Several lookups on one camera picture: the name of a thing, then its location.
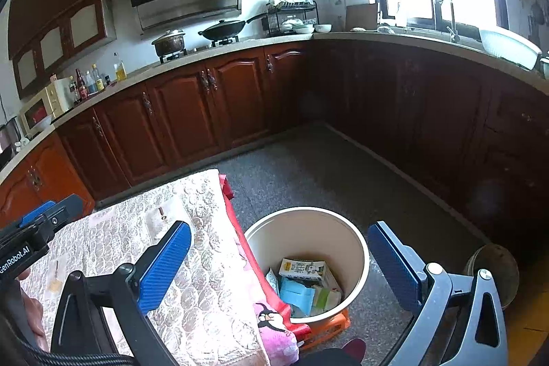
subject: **orange plastic stool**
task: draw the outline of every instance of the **orange plastic stool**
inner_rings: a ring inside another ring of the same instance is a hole
[[[304,339],[305,344],[300,347],[300,350],[305,351],[320,343],[328,341],[330,338],[335,337],[350,326],[351,320],[349,319],[349,312],[347,309],[344,309],[336,316],[331,317],[327,323],[309,324],[311,334]]]

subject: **black metal rack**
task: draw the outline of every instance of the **black metal rack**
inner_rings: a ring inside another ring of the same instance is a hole
[[[316,18],[307,19],[307,13],[314,11]],[[296,18],[298,15],[303,15],[303,21],[311,21],[319,24],[318,5],[315,1],[308,2],[281,2],[276,7],[267,4],[267,17],[262,19],[263,30],[269,33],[269,37],[281,35],[293,35],[295,31],[292,29],[281,29],[284,21],[291,18]]]

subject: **trash can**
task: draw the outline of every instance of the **trash can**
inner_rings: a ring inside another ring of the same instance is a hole
[[[501,307],[505,310],[517,296],[519,272],[517,261],[507,248],[496,244],[487,244],[475,251],[463,273],[474,276],[485,268],[492,273],[493,282],[500,295]]]
[[[347,308],[364,287],[370,254],[364,237],[347,219],[332,211],[298,207],[269,214],[245,233],[264,274],[278,274],[282,258],[326,261],[342,289],[340,305],[292,323],[326,323]]]

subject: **white cabinet panel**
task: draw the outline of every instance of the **white cabinet panel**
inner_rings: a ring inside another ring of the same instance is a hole
[[[75,47],[99,34],[95,5],[88,5],[78,10],[70,19],[72,43]]]
[[[44,69],[47,69],[63,56],[61,29],[56,27],[50,30],[40,41],[40,47],[42,47],[42,61],[44,62]]]
[[[21,56],[21,59],[17,63],[17,68],[19,69],[21,88],[27,87],[36,79],[36,66],[32,50]]]

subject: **cooking pot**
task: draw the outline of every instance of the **cooking pot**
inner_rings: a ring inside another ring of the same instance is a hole
[[[219,24],[208,27],[203,32],[198,32],[199,35],[210,41],[222,41],[223,39],[234,38],[238,35],[246,24],[249,24],[256,19],[264,18],[267,13],[256,14],[247,21],[219,21]]]
[[[183,30],[168,30],[160,38],[155,39],[152,44],[156,50],[156,54],[160,57],[171,55],[173,53],[182,52],[185,48],[185,33]]]

